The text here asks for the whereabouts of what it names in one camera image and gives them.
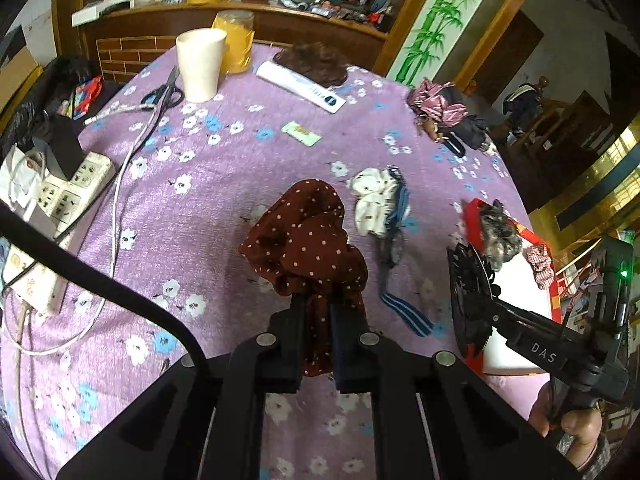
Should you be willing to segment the right hand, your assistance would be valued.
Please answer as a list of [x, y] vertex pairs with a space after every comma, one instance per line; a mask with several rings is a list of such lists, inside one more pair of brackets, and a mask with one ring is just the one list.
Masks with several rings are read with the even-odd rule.
[[[543, 437], [551, 430], [551, 408], [551, 386], [547, 382], [539, 390], [528, 415], [528, 422]], [[569, 446], [563, 446], [564, 457], [582, 474], [582, 478], [597, 478], [611, 459], [610, 444], [602, 434], [601, 413], [596, 408], [568, 412], [562, 417], [560, 427], [574, 438]]]

